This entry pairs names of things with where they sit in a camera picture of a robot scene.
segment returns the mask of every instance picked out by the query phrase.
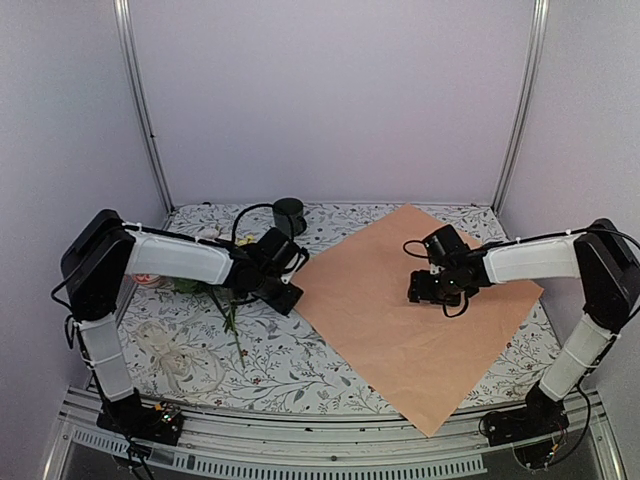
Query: metal pole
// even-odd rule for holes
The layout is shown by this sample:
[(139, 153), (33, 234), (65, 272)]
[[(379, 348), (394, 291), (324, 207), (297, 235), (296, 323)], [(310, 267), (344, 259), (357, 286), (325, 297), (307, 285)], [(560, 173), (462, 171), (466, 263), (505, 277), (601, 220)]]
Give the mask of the metal pole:
[(142, 79), (140, 77), (140, 66), (138, 65), (138, 57), (136, 55), (135, 43), (133, 41), (133, 27), (131, 25), (131, 14), (129, 11), (128, 0), (114, 0), (116, 11), (116, 22), (118, 25), (118, 34), (120, 36), (120, 44), (122, 46), (122, 54), (133, 94), (133, 101), (138, 114), (138, 123), (142, 130), (142, 136), (145, 141), (151, 172), (160, 195), (160, 200), (166, 212), (169, 214), (174, 210), (173, 200), (169, 192), (169, 185), (160, 162), (158, 146), (156, 144), (155, 135), (151, 126), (151, 118), (142, 88)]
[(533, 87), (538, 74), (538, 64), (540, 63), (540, 56), (542, 55), (548, 11), (549, 0), (536, 0), (531, 25), (531, 36), (529, 39), (529, 53), (527, 55), (524, 80), (522, 82), (522, 91), (520, 92), (520, 102), (518, 104), (513, 130), (511, 131), (507, 153), (504, 163), (502, 164), (500, 180), (498, 181), (496, 192), (491, 203), (491, 207), (498, 216), (504, 207), (524, 135), (529, 105), (531, 104), (531, 97), (533, 95)]

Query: floral tablecloth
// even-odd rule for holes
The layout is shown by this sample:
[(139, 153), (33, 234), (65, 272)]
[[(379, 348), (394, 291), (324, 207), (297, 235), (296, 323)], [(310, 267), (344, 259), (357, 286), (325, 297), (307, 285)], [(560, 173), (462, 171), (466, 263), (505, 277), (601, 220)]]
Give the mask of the floral tablecloth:
[[(246, 205), (180, 208), (171, 230), (228, 233)], [(398, 205), (312, 204), (308, 230), (297, 242), (317, 254)], [(504, 231), (488, 207), (418, 206), (483, 242)], [(268, 209), (245, 216), (239, 235), (259, 237), (272, 226)], [(314, 414), (394, 413), (296, 312), (283, 317), (262, 302), (239, 308), (237, 326), (245, 367), (223, 319), (206, 295), (175, 293), (171, 285), (138, 287), (119, 334), (134, 384), (144, 394), (194, 404)], [(460, 405), (491, 405), (524, 397), (559, 352), (539, 304), (484, 378)]]

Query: wire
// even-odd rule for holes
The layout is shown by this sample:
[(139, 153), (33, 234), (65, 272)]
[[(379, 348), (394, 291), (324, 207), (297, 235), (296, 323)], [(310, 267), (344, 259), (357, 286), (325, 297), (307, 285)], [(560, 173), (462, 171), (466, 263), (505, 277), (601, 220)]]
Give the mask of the wire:
[(51, 297), (51, 300), (53, 300), (54, 302), (56, 302), (59, 305), (62, 305), (63, 307), (66, 307), (70, 312), (72, 312), (72, 310), (73, 310), (71, 308), (71, 305), (69, 305), (67, 302), (65, 302), (61, 298), (58, 298), (56, 296), (56, 294), (60, 290), (62, 290), (67, 283), (69, 283), (69, 280), (71, 280), (71, 278), (78, 272), (78, 270), (80, 270), (81, 266), (82, 266), (82, 263), (79, 263), (78, 265), (76, 265), (76, 267), (73, 270), (71, 270), (71, 273), (69, 275), (67, 275), (66, 277), (64, 277), (64, 279), (58, 285), (56, 285), (53, 288), (53, 290), (51, 290), (51, 293), (49, 294), (49, 296)]
[(104, 394), (104, 392), (102, 391), (102, 387), (100, 386), (100, 382), (98, 381), (98, 377), (96, 376), (96, 372), (95, 370), (91, 369), (91, 375), (93, 376), (93, 381), (96, 385), (96, 390), (98, 390), (98, 395), (100, 396), (100, 401), (102, 402), (102, 407), (104, 412), (107, 414), (107, 416), (109, 417), (109, 420), (111, 420), (111, 423), (113, 423), (113, 425), (120, 430), (120, 433), (122, 434), (122, 436), (124, 437), (124, 439), (127, 441), (127, 443), (129, 444), (129, 448), (127, 449), (127, 456), (129, 457), (129, 471), (131, 473), (133, 473), (133, 475), (138, 479), (138, 480), (144, 480), (144, 478), (136, 471), (136, 468), (138, 467), (134, 467), (132, 464), (134, 463), (134, 459), (133, 459), (133, 454), (136, 454), (136, 457), (138, 460), (140, 460), (140, 464), (142, 465), (142, 468), (144, 468), (144, 471), (147, 474), (147, 477), (149, 480), (155, 480), (155, 477), (153, 476), (153, 473), (151, 472), (151, 469), (149, 468), (149, 465), (147, 465), (146, 460), (144, 459), (144, 451), (142, 451), (142, 449), (140, 448), (140, 445), (138, 445), (134, 440), (133, 437), (129, 434), (129, 432), (122, 427), (122, 425), (120, 425), (116, 419), (114, 418), (114, 416), (111, 414), (111, 412), (109, 411), (109, 400), (107, 399), (106, 395)]
[(76, 327), (71, 320), (73, 320), (73, 314), (67, 315), (67, 318), (64, 319), (64, 336), (67, 339), (69, 349), (73, 350), (73, 339), (75, 338)]
[(406, 242), (404, 242), (404, 244), (402, 245), (402, 251), (404, 253), (406, 253), (407, 255), (409, 255), (410, 257), (414, 257), (414, 258), (422, 258), (425, 260), (429, 260), (429, 255), (420, 255), (419, 253), (413, 253), (410, 252), (409, 250), (407, 250), (407, 246), (408, 245), (413, 245), (419, 243), (420, 245), (422, 245), (425, 250), (427, 250), (427, 246), (422, 242), (422, 240), (407, 240)]
[(449, 314), (449, 311), (447, 310), (447, 304), (446, 303), (442, 304), (442, 313), (444, 313), (445, 317), (456, 318), (456, 317), (459, 317), (460, 315), (463, 315), (467, 311), (467, 309), (469, 308), (469, 296), (466, 293), (462, 294), (462, 296), (464, 297), (464, 305), (462, 306), (459, 312), (454, 313), (453, 315)]
[(251, 298), (247, 298), (246, 300), (234, 300), (233, 304), (236, 307), (241, 307), (242, 305), (250, 305), (252, 303), (257, 302), (258, 300), (260, 300), (258, 297), (251, 297)]
[(578, 393), (582, 395), (582, 398), (584, 398), (584, 401), (587, 403), (587, 419), (585, 421), (584, 428), (582, 429), (582, 432), (580, 433), (580, 436), (578, 437), (576, 443), (573, 444), (573, 446), (563, 457), (558, 458), (557, 460), (555, 456), (553, 457), (553, 459), (549, 463), (550, 467), (553, 465), (557, 465), (560, 462), (564, 462), (567, 458), (569, 458), (569, 456), (578, 449), (578, 447), (582, 443), (582, 440), (584, 440), (584, 437), (587, 435), (587, 431), (589, 430), (589, 422), (591, 421), (591, 402), (589, 401), (589, 397), (587, 396), (587, 394), (582, 390), (581, 385), (582, 380), (580, 380), (580, 382), (576, 385), (576, 390), (578, 390)]
[(255, 205), (251, 205), (250, 207), (247, 207), (244, 210), (242, 210), (238, 214), (236, 219), (233, 221), (233, 227), (231, 229), (231, 243), (233, 245), (236, 244), (238, 225), (240, 224), (240, 220), (242, 219), (242, 217), (244, 217), (247, 213), (252, 212), (253, 210), (257, 210), (258, 208), (270, 208), (275, 213), (286, 217), (287, 221), (289, 222), (289, 238), (293, 242), (294, 229), (293, 229), (293, 220), (291, 219), (291, 216), (288, 215), (286, 212), (284, 212), (282, 209), (276, 207), (273, 203), (256, 203)]

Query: white wall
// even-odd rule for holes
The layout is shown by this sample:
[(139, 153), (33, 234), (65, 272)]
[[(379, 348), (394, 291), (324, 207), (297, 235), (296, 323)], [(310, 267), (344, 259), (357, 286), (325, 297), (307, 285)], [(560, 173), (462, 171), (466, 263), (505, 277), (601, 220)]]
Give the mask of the white wall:
[(177, 204), (490, 203), (531, 0), (137, 0)]
[[(611, 218), (640, 238), (640, 4), (551, 2), (540, 73), (503, 220), (510, 234)], [(582, 292), (548, 284), (544, 304), (562, 339)], [(640, 318), (597, 372), (629, 478), (640, 478)]]
[(70, 382), (62, 253), (105, 207), (162, 213), (112, 2), (0, 2), (0, 478), (33, 479)]

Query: pink paper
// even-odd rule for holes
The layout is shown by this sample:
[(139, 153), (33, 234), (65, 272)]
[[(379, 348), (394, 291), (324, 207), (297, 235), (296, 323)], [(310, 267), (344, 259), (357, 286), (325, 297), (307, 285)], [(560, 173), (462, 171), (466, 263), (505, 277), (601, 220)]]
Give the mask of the pink paper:
[(496, 361), (542, 293), (528, 281), (485, 288), (455, 319), (439, 306), (409, 303), (411, 272), (429, 267), (402, 245), (442, 225), (405, 205), (312, 258), (294, 279), (305, 291), (300, 315), (427, 436)]

